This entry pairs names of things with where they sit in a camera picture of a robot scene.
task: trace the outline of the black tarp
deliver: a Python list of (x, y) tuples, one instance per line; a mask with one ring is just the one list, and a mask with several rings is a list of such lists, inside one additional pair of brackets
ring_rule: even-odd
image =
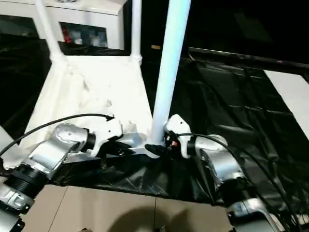
[[(61, 44), (66, 55), (123, 55), (125, 52)], [(0, 39), (1, 124), (16, 138), (24, 130), (50, 62), (44, 41), (12, 36)], [(151, 109), (159, 63), (141, 67)], [(16, 114), (22, 107), (25, 113)], [(254, 155), (279, 180), (297, 212), (309, 206), (308, 140), (265, 73), (259, 69), (210, 61), (181, 60), (171, 115), (179, 114), (196, 133), (216, 133)], [(239, 149), (235, 153), (250, 179), (273, 206), (282, 199), (263, 172)], [(133, 155), (64, 165), (53, 184), (130, 192), (184, 201), (211, 203), (194, 159)]]

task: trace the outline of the tile floor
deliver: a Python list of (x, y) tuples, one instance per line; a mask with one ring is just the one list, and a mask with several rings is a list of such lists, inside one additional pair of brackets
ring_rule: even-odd
[(77, 187), (46, 186), (23, 232), (228, 232), (225, 210), (206, 204)]

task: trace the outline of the white panel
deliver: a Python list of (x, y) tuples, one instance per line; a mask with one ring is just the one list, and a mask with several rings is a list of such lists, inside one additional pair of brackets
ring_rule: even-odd
[(32, 18), (36, 9), (34, 5), (0, 1), (0, 15), (11, 15)]
[(300, 75), (266, 70), (265, 73), (309, 139), (309, 84)]

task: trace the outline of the black cable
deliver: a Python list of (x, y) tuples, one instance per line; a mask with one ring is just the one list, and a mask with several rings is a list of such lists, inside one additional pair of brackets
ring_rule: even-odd
[(45, 123), (39, 127), (36, 127), (30, 131), (28, 131), (27, 133), (25, 133), (24, 135), (20, 136), (18, 139), (14, 140), (13, 142), (11, 142), (10, 144), (8, 144), (1, 152), (0, 152), (0, 157), (7, 151), (9, 150), (12, 146), (14, 146), (15, 144), (17, 144), (18, 142), (20, 142), (22, 139), (26, 138), (27, 136), (31, 135), (32, 133), (44, 128), (44, 127), (48, 127), (50, 125), (53, 125), (55, 123), (58, 123), (58, 122), (62, 122), (62, 121), (65, 121), (65, 120), (69, 120), (69, 119), (72, 119), (72, 118), (77, 118), (77, 117), (86, 117), (86, 116), (95, 116), (95, 117), (104, 117), (106, 118), (108, 121), (109, 120), (112, 120), (113, 117), (112, 116), (109, 116), (109, 115), (102, 115), (102, 114), (80, 114), (80, 115), (73, 115), (73, 116), (68, 116), (68, 117), (63, 117), (63, 118), (60, 118), (60, 119), (57, 119), (57, 120), (54, 120), (54, 121), (51, 121), (51, 122), (48, 122), (48, 123)]
[[(239, 160), (237, 155), (227, 146), (225, 145), (224, 143), (222, 143), (221, 141), (211, 137), (211, 136), (208, 136), (208, 135), (204, 135), (204, 134), (197, 134), (197, 133), (182, 133), (182, 134), (177, 134), (177, 137), (180, 137), (180, 136), (199, 136), (199, 137), (204, 137), (206, 139), (209, 139), (209, 140), (212, 140), (218, 144), (220, 144), (221, 146), (223, 146), (229, 153), (231, 153), (231, 155), (236, 159), (236, 160)], [(238, 148), (237, 146), (235, 145), (232, 145), (233, 147), (239, 149), (239, 150), (242, 150), (240, 148)], [(281, 188), (279, 187), (279, 185), (272, 179), (272, 177), (270, 176), (270, 174), (268, 173), (268, 171), (263, 167), (263, 165), (260, 163), (260, 161), (258, 159), (256, 159), (253, 155), (251, 155), (249, 152), (247, 151), (244, 151), (244, 153), (246, 155), (248, 155), (255, 163), (256, 165), (262, 170), (262, 172), (266, 175), (266, 177), (269, 179), (269, 181), (272, 183), (272, 185), (274, 186), (274, 188), (276, 189), (276, 191), (279, 193), (279, 195), (282, 197), (282, 199), (284, 200), (286, 206), (288, 207), (290, 213), (292, 214), (294, 220), (295, 220), (295, 223), (296, 223), (296, 226), (298, 227), (299, 231), (303, 231), (302, 228), (301, 228), (301, 225), (297, 219), (297, 216), (296, 216), (296, 213), (294, 212), (294, 210), (292, 209), (291, 207), (291, 203), (289, 202), (289, 200), (286, 198), (286, 195), (285, 193), (281, 190)]]
[[(245, 176), (247, 177), (247, 179), (249, 180), (249, 182), (251, 183), (251, 185), (252, 185), (252, 186), (255, 186), (255, 184), (254, 184), (254, 182), (251, 180), (251, 178), (250, 178), (250, 176), (249, 176), (247, 170), (246, 170), (246, 169), (243, 169), (242, 171), (244, 172)], [(286, 231), (286, 232), (291, 231), (291, 230), (290, 230), (290, 223), (287, 223), (284, 219), (282, 219), (282, 217), (281, 217), (281, 215), (280, 215), (280, 212), (279, 212), (277, 209), (275, 209), (274, 207), (272, 207), (272, 206), (270, 205), (270, 203), (268, 203), (268, 201), (262, 196), (262, 194), (261, 194), (258, 190), (256, 190), (256, 195), (262, 200), (262, 202), (265, 204), (265, 206), (266, 206), (266, 208), (269, 210), (269, 212), (270, 212), (271, 214), (273, 214), (273, 215), (279, 220), (279, 222), (281, 223), (281, 225), (283, 226), (283, 228), (285, 229), (285, 231)]]

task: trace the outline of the white pole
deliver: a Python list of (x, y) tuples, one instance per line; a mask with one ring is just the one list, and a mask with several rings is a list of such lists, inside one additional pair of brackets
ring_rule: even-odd
[(41, 23), (44, 27), (47, 45), (50, 50), (50, 59), (55, 60), (63, 58), (63, 54), (60, 50), (58, 41), (53, 33), (52, 25), (47, 15), (46, 7), (42, 0), (35, 0), (35, 5), (37, 7), (38, 14), (40, 16)]
[(162, 145), (164, 126), (169, 118), (183, 39), (187, 26), (191, 0), (170, 0), (161, 59), (154, 116), (146, 143)]
[(132, 1), (132, 35), (131, 35), (131, 57), (139, 60), (140, 55), (140, 31), (141, 31), (141, 0)]

